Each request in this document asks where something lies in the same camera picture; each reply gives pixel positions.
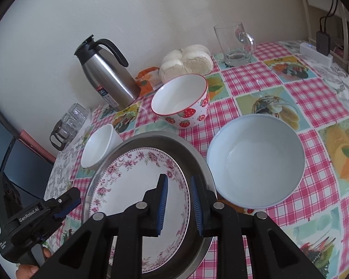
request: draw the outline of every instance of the tablecloth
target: tablecloth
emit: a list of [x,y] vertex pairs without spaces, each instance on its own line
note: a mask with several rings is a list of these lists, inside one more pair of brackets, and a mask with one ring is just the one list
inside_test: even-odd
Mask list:
[[[228,67],[221,53],[213,55],[209,84],[209,116],[197,127],[175,129],[150,109],[153,94],[140,97],[127,109],[114,112],[108,105],[93,110],[86,133],[60,152],[45,199],[58,197],[71,186],[82,200],[94,171],[80,166],[89,136],[112,123],[123,140],[138,133],[166,130],[189,141],[205,158],[213,136],[238,116],[265,112],[280,117],[298,133],[306,156],[304,177],[294,193],[264,211],[301,248],[328,278],[349,272],[349,76],[337,64],[325,68],[299,53],[300,41],[257,45],[251,63]],[[286,108],[270,108],[269,100]],[[256,210],[235,207],[240,212]],[[56,251],[81,225],[82,204],[74,209],[46,245]],[[214,241],[191,278],[216,278]],[[245,247],[251,274],[248,248]]]

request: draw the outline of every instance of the thermos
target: thermos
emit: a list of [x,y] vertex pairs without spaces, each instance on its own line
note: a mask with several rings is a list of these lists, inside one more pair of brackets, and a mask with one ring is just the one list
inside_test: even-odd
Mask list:
[[91,35],[80,44],[75,55],[93,88],[116,111],[128,107],[140,95],[140,87],[126,69],[126,58],[110,40],[94,41]]

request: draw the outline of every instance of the floral plate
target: floral plate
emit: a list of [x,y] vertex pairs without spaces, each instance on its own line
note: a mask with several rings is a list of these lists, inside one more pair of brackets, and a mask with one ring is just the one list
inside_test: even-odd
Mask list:
[[[101,176],[94,190],[89,216],[123,212],[141,201],[147,190],[154,189],[159,175],[168,176],[168,197],[161,235],[144,237],[142,272],[165,264],[178,250],[190,218],[189,187],[178,164],[168,154],[155,148],[137,148],[114,160]],[[109,263],[112,265],[116,237]]]

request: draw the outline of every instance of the white bread roll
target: white bread roll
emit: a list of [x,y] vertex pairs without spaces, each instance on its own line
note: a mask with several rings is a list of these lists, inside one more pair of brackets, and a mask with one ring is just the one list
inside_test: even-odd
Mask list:
[[209,56],[211,56],[211,53],[209,52],[209,49],[203,45],[200,44],[194,44],[194,45],[190,45],[186,48],[184,48],[182,50],[182,55],[184,56],[185,54],[187,54],[190,51],[194,51],[194,50],[201,50],[204,51],[205,53],[207,53]]
[[180,50],[173,50],[168,53],[162,60],[162,64],[169,60],[182,60],[182,52]]
[[213,68],[211,57],[201,50],[190,50],[182,57],[182,63],[188,73],[209,74]]
[[187,71],[178,59],[166,61],[159,69],[159,77],[164,84],[183,74],[187,74]]

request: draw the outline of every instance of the hand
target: hand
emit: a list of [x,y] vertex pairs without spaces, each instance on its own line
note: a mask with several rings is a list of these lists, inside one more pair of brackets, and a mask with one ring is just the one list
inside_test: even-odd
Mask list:
[[[46,247],[43,247],[43,252],[45,257],[47,258],[49,258],[52,255]],[[16,270],[16,277],[17,279],[30,279],[32,275],[37,272],[38,269],[39,267],[35,265],[20,265]]]

